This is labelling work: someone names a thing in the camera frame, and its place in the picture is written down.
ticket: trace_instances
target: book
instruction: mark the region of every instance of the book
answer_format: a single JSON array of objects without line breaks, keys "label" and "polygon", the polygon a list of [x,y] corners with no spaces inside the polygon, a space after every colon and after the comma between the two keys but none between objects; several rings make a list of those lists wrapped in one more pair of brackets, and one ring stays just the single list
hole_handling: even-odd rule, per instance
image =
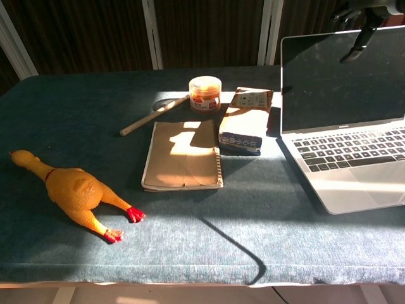
[{"label": "book", "polygon": [[220,148],[260,155],[272,98],[272,90],[238,87],[219,128]]},{"label": "book", "polygon": [[141,184],[146,191],[223,187],[214,121],[155,122]]}]

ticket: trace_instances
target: trackpad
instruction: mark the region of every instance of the trackpad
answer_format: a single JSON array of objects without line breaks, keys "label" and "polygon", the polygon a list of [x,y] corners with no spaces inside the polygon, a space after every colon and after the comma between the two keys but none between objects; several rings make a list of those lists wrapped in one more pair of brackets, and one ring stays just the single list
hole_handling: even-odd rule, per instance
[{"label": "trackpad", "polygon": [[405,161],[350,168],[354,178],[379,205],[404,201]]}]

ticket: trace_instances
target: laptop keyboard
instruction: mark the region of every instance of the laptop keyboard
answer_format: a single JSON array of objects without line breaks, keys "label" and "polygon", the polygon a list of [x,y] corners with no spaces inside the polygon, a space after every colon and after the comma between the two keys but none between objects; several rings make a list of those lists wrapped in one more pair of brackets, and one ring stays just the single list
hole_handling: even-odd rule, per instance
[{"label": "laptop keyboard", "polygon": [[405,160],[405,129],[354,132],[293,141],[312,172]]}]

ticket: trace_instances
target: silver laptop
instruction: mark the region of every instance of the silver laptop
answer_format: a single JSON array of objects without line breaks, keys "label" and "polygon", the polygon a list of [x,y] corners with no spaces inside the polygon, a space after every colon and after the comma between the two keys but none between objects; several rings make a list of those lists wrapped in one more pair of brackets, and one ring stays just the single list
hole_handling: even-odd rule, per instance
[{"label": "silver laptop", "polygon": [[281,136],[329,213],[405,204],[405,27],[282,40]]}]

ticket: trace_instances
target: laptop screen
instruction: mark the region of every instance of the laptop screen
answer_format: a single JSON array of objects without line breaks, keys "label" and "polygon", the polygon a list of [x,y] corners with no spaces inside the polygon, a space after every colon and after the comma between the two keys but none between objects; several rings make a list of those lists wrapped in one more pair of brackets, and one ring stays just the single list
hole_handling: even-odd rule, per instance
[{"label": "laptop screen", "polygon": [[340,63],[358,34],[283,39],[283,132],[404,117],[405,27],[378,29],[359,58]]}]

